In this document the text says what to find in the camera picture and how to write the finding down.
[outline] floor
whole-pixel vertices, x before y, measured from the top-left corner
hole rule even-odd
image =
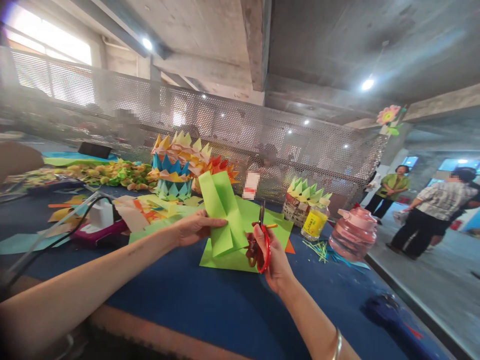
[[[480,280],[471,274],[480,273],[480,239],[449,229],[434,251],[410,260],[385,246],[400,227],[392,212],[405,207],[392,205],[369,254],[473,359],[480,359]]]

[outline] perforated metal panel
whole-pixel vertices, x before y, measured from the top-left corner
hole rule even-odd
[[[151,161],[157,134],[189,132],[240,171],[261,171],[257,196],[283,203],[293,177],[332,192],[331,212],[357,201],[387,142],[312,120],[117,72],[0,48],[0,117],[47,140],[108,145]]]

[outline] bracelet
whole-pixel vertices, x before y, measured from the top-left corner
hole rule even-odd
[[[336,328],[336,336],[337,336],[337,345],[336,345],[335,355],[333,355],[332,360],[338,360],[340,356],[340,351],[342,350],[342,333],[340,332],[340,329],[338,327]]]

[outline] scissors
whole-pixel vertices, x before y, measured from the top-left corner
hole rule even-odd
[[[254,227],[256,224],[260,225],[261,232],[265,236],[265,247],[266,247],[266,254],[262,252],[258,242],[255,240],[253,236],[248,239],[248,246],[245,249],[246,257],[248,258],[248,264],[251,268],[253,268],[256,264],[256,269],[260,274],[263,274],[266,269],[268,269],[270,265],[270,237],[267,229],[276,228],[278,225],[264,225],[264,215],[265,215],[265,200],[263,200],[260,206],[260,216],[258,218],[258,222],[253,222],[251,225]]]

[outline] glue gun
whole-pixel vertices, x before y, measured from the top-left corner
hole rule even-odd
[[[413,330],[402,320],[400,305],[393,295],[384,293],[369,298],[364,307],[367,317],[374,323],[394,332],[400,340],[415,355],[415,359],[435,360],[438,357],[422,343],[423,335]]]

